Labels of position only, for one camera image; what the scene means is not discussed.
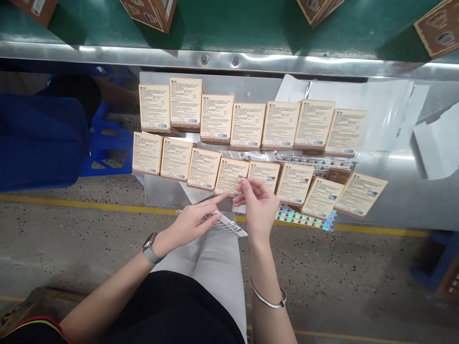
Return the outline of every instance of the wristwatch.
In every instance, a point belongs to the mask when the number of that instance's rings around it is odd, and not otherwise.
[[[157,257],[152,250],[152,243],[157,235],[158,233],[156,232],[151,233],[145,241],[144,245],[142,246],[143,254],[151,264],[158,264],[161,260],[164,259],[164,257]]]

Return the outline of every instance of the white pants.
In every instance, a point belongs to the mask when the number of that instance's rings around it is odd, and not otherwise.
[[[168,270],[198,281],[231,314],[247,342],[244,285],[238,238],[212,227],[169,253],[152,272]]]

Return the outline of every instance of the white paper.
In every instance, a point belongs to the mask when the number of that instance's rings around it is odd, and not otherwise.
[[[431,124],[415,126],[414,134],[428,179],[449,177],[459,166],[459,103]]]

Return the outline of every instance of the woman's right hand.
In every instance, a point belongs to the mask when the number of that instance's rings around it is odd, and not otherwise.
[[[269,244],[269,235],[279,207],[279,199],[262,181],[242,178],[233,199],[235,206],[246,205],[246,216],[251,243]]]

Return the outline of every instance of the yellow floor line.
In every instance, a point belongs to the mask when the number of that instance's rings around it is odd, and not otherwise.
[[[122,211],[129,213],[143,213],[143,214],[155,214],[155,215],[172,215],[177,216],[178,213],[174,209],[157,209],[148,207],[138,207],[130,205],[120,204],[105,204],[105,203],[93,203],[93,202],[82,202],[82,201],[69,201],[55,198],[39,198],[39,197],[28,197],[18,196],[13,194],[0,194],[0,201],[4,202],[17,202],[17,203],[29,203],[29,204],[43,204],[43,205],[57,205],[57,206],[68,206],[75,208],[87,208],[87,209],[100,209],[106,211]],[[247,222],[245,216],[236,216],[236,221]],[[274,222],[278,226],[287,227],[306,227],[310,229],[318,229],[316,227],[309,227],[299,224],[288,223],[284,221],[276,220]],[[368,233],[368,234],[383,234],[403,237],[428,237],[429,233],[426,231],[417,231],[409,229],[393,229],[393,228],[380,228],[371,226],[352,226],[352,225],[341,225],[337,224],[335,231],[342,232],[354,232],[354,233]]]

